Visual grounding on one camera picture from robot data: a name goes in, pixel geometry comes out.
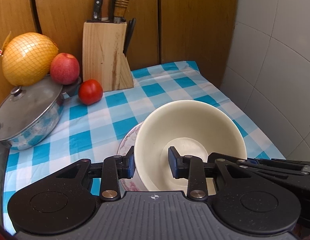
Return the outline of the cream bowl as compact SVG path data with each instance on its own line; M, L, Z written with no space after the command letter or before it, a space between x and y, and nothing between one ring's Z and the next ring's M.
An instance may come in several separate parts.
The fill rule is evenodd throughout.
M148 191L186 191L188 181L173 178L168 148L207 161L213 152L247 158L235 123L218 108L195 100L167 103L141 124L134 144L138 176Z

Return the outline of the blue white checkered tablecloth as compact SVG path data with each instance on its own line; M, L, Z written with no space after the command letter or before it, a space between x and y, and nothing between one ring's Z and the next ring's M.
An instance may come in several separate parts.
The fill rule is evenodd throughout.
M106 92L90 106L73 96L64 104L57 126L39 144L9 153L3 207L12 195L83 158L101 162L115 155L124 136L156 108L176 100L211 104L233 120L250 158L282 158L261 129L228 97L206 80L194 61L160 64L135 70L131 89Z

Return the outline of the red tomato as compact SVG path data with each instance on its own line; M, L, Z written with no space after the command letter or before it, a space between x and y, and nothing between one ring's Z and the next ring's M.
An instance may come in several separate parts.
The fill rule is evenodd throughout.
M79 87L78 96L83 104L92 105L102 99L102 86L94 79L84 81Z

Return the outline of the steel pot with lid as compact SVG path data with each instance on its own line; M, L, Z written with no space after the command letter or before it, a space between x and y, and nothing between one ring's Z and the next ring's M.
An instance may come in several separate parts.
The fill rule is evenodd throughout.
M66 99L81 78L70 85L55 83L50 75L31 86L18 86L0 105L0 143L12 150L35 146L59 122Z

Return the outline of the wooden knife block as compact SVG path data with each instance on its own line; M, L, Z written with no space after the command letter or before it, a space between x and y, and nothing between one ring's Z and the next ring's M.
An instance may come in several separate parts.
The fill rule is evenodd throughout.
M123 53L126 28L126 23L84 23L83 81L94 79L105 92L134 87L130 66Z

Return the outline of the red apple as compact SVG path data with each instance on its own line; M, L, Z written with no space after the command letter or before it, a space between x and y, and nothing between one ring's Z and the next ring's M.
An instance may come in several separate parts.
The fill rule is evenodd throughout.
M80 74L80 65L75 56L59 53L50 66L50 76L54 82L62 85L74 83Z

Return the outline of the yellow netted pomelo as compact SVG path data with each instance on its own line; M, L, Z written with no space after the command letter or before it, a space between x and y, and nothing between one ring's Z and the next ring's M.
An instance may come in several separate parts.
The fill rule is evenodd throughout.
M9 34L0 48L2 71L14 86L30 86L45 77L58 47L49 37L24 33L14 38Z

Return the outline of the black scissors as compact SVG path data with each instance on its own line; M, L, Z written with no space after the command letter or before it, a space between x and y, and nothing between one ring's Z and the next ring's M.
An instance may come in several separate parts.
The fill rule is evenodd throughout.
M130 41L131 41L134 29L135 29L136 20L137 20L136 18L132 18L131 20L129 20L127 24L126 36L125 36L124 48L123 48L123 54L125 56L127 54L128 47L130 45Z

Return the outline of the wooden cabinet doors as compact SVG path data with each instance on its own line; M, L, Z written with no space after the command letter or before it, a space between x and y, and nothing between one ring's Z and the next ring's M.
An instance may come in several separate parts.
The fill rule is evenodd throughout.
M94 26L123 27L127 65L194 60L220 86L226 68L237 0L0 0L0 104L12 89L2 70L7 45L24 33L51 38L82 70Z

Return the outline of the brown wooden handled knife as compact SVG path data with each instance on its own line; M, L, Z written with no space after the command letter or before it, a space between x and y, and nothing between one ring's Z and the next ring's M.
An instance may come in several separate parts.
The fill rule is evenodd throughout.
M121 23L130 0L116 0L114 8L114 23Z

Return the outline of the black handled knife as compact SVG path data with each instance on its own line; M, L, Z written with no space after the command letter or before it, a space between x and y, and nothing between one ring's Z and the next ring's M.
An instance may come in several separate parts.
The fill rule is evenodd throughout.
M92 19L87 22L101 22L101 6L103 0L94 0Z

